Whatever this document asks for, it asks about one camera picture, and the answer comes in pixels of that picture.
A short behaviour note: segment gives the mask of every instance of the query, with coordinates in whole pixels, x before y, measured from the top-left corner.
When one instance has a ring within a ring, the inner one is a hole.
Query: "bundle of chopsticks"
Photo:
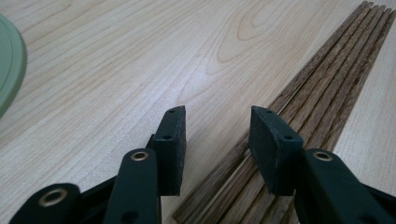
[[[396,12],[363,2],[270,104],[303,139],[332,150]],[[185,199],[177,223],[298,223],[292,197],[268,193],[248,152],[248,130]]]

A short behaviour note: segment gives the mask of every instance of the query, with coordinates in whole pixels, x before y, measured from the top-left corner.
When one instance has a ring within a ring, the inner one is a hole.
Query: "table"
[[[115,175],[174,106],[187,110],[180,197],[163,222],[361,1],[3,0],[28,51],[0,119],[0,220],[34,192],[82,191]],[[375,1],[396,8],[394,1]],[[396,27],[335,153],[367,185],[396,195]]]

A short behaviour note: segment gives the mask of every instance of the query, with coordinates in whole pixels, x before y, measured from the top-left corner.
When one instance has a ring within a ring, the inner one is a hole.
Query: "light green dish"
[[[26,47],[20,33],[0,15],[0,118],[17,95],[26,63]]]

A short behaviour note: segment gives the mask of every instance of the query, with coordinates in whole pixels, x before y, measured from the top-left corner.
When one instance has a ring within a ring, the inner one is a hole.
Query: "table surface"
[[[361,1],[3,0],[28,51],[0,119],[0,220],[34,192],[107,180],[163,113],[187,110],[180,197],[163,221]],[[395,1],[375,1],[396,8]],[[359,180],[396,195],[396,25],[336,146]]]

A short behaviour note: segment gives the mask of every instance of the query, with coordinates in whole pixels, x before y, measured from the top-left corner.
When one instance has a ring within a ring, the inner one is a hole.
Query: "green round object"
[[[26,47],[20,33],[0,15],[0,118],[17,95],[26,62]]]

